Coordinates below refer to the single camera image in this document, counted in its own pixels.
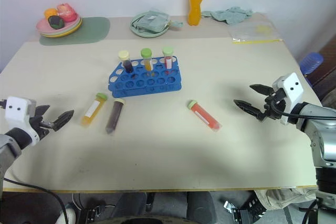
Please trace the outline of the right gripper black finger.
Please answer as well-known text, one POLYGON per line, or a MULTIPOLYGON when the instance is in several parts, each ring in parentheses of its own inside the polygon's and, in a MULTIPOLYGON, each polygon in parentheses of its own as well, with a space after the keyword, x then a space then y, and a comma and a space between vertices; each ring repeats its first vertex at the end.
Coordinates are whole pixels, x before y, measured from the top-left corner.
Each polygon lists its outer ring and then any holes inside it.
POLYGON ((236 106, 238 106, 244 112, 252 115, 257 120, 263 120, 263 113, 256 107, 252 106, 250 103, 243 101, 243 100, 234 100, 236 106))
POLYGON ((265 96, 270 96, 274 93, 274 89, 272 87, 265 86, 262 84, 252 84, 249 87, 252 88, 257 93, 263 94, 265 96))

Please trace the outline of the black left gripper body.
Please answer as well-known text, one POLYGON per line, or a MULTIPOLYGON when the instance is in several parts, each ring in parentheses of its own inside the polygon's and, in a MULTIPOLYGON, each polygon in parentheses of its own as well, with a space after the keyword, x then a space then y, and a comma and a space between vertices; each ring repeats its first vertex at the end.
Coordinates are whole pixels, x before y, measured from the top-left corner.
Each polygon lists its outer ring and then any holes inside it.
POLYGON ((45 121, 41 115, 29 118, 29 123, 38 134, 40 140, 47 136, 49 130, 53 128, 53 122, 45 121))

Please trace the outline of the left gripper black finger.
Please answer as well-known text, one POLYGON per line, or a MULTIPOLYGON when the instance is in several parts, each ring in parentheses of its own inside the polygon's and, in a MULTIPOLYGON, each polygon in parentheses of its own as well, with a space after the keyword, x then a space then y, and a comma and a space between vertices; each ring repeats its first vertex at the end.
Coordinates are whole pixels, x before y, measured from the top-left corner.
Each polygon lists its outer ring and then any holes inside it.
POLYGON ((52 129, 54 131, 60 130, 63 126, 65 126, 70 119, 73 117, 74 110, 69 110, 61 114, 57 120, 55 120, 52 124, 52 129))
POLYGON ((50 108, 50 105, 39 105, 35 108, 35 116, 43 116, 50 108))

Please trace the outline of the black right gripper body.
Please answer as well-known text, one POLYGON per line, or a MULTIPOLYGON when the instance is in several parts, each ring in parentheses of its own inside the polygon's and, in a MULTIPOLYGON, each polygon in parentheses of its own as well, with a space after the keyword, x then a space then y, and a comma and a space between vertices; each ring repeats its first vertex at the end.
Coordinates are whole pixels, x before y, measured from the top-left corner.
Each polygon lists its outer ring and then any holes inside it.
POLYGON ((267 96, 265 98, 265 105, 264 105, 264 113, 263 113, 263 120, 266 118, 271 118, 273 120, 281 118, 281 112, 284 112, 286 103, 284 98, 286 94, 282 88, 275 91, 272 95, 267 96))

